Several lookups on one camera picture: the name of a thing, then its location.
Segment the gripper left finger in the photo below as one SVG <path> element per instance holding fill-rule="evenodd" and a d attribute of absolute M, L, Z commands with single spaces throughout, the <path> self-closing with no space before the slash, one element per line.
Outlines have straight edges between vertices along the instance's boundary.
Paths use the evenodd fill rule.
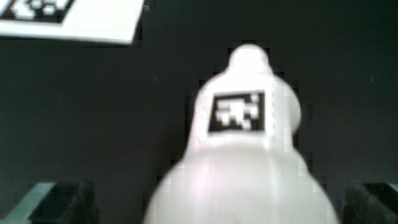
<path fill-rule="evenodd" d="M 38 183 L 0 224 L 96 224 L 93 182 Z"/>

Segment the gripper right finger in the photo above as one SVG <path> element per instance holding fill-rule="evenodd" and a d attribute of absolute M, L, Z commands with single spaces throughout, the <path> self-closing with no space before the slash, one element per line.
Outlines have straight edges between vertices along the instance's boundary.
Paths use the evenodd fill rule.
<path fill-rule="evenodd" d="M 345 191 L 343 224 L 398 224 L 398 184 L 354 182 Z"/>

